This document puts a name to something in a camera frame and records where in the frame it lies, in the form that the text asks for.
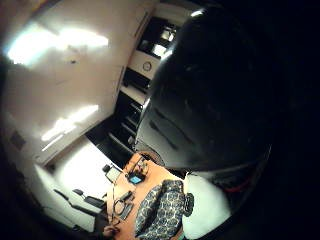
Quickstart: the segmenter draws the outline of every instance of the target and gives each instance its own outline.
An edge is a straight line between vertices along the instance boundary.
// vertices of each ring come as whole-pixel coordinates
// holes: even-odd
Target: black object
[[[63,198],[69,203],[69,205],[70,205],[72,208],[77,209],[77,210],[79,210],[79,211],[81,211],[81,212],[83,212],[83,213],[85,213],[85,214],[88,214],[88,215],[90,215],[90,216],[92,216],[92,217],[97,217],[97,216],[98,216],[98,213],[96,213],[96,212],[94,212],[94,211],[91,211],[91,210],[89,210],[89,209],[87,209],[87,208],[84,208],[84,207],[81,207],[81,206],[79,206],[79,205],[72,204],[72,203],[69,201],[69,198],[68,198],[65,194],[63,194],[62,192],[60,192],[59,190],[53,189],[53,191],[56,192],[57,194],[59,194],[61,197],[63,197]]]
[[[92,196],[86,196],[84,198],[84,201],[86,203],[89,203],[89,204],[91,204],[97,208],[101,208],[101,209],[104,209],[106,206],[106,203],[103,200],[101,200],[99,198],[92,197]]]
[[[66,195],[64,195],[62,192],[60,192],[57,189],[53,189],[53,191],[55,191],[57,194],[59,194],[61,197],[63,197],[66,201],[68,201],[68,203],[70,203],[69,198]]]
[[[134,171],[134,172],[130,172],[127,174],[128,181],[133,184],[141,183],[142,181],[144,181],[145,178],[146,178],[146,176],[141,174],[140,172]]]
[[[109,164],[105,165],[103,168],[102,168],[102,171],[104,171],[105,173],[109,172],[111,169],[111,166]]]
[[[93,206],[95,206],[97,208],[104,209],[105,206],[106,206],[106,203],[102,199],[95,198],[95,197],[92,197],[92,196],[85,196],[83,194],[83,191],[80,190],[80,189],[73,189],[72,191],[77,193],[79,196],[83,197],[83,200],[86,203],[89,203],[89,204],[91,204],[91,205],[93,205]]]
[[[73,189],[72,191],[75,192],[76,194],[78,194],[79,196],[84,196],[83,191],[80,189]]]
[[[131,197],[132,194],[133,194],[132,191],[128,191],[128,192],[126,192],[125,194],[123,194],[123,195],[119,198],[119,200],[122,201],[122,202],[124,202],[124,201],[126,201],[129,197]]]
[[[185,205],[184,205],[184,215],[190,217],[194,206],[194,196],[192,193],[187,193]]]
[[[167,51],[135,149],[155,152],[168,169],[214,171],[217,178],[256,164],[272,143],[275,110],[271,79],[246,31],[223,8],[207,8]]]
[[[132,208],[133,208],[133,204],[127,203],[124,210],[120,214],[119,218],[121,218],[122,220],[125,220],[128,217],[129,213],[131,212]]]

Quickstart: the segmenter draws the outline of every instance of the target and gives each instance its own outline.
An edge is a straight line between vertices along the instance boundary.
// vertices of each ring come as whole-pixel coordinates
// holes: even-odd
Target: ceiling light
[[[166,48],[162,45],[159,45],[159,44],[155,44],[152,49],[152,52],[159,57],[161,57],[165,51],[166,51]]]

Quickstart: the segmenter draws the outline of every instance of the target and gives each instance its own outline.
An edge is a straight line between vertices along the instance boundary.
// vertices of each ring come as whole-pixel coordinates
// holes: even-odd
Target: wooden desk
[[[124,171],[129,171],[131,166],[135,164],[140,159],[139,154],[134,154],[128,164],[125,166]],[[134,229],[135,229],[135,220],[136,215],[139,210],[139,206],[141,201],[146,197],[148,192],[156,185],[160,184],[164,179],[179,179],[180,178],[174,176],[165,168],[160,167],[153,163],[152,161],[147,161],[148,164],[148,173],[143,182],[137,184],[136,186],[129,183],[125,177],[124,173],[121,173],[115,183],[114,187],[114,199],[120,198],[127,191],[135,191],[134,199],[132,203],[134,204],[131,212],[129,213],[126,220],[120,222],[117,227],[120,229],[120,232],[115,236],[116,240],[131,240],[137,239],[134,237]],[[111,188],[107,192],[106,202],[107,202],[107,211],[108,214],[112,214],[113,207],[113,189]],[[176,236],[172,238],[172,240],[177,240],[182,233],[182,228],[177,233]]]

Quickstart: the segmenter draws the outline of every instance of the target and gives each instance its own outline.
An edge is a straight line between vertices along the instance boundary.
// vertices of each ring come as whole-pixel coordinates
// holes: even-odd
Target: patterned fabric
[[[181,225],[185,196],[183,182],[164,180],[150,190],[141,202],[136,218],[135,236],[146,240],[167,240]]]

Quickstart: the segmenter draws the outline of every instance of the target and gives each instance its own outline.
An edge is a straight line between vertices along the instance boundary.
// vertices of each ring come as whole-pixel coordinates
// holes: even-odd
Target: white object
[[[183,231],[187,239],[199,239],[211,232],[231,215],[228,201],[223,191],[206,179],[187,175],[187,193],[194,196],[191,216],[182,217]]]

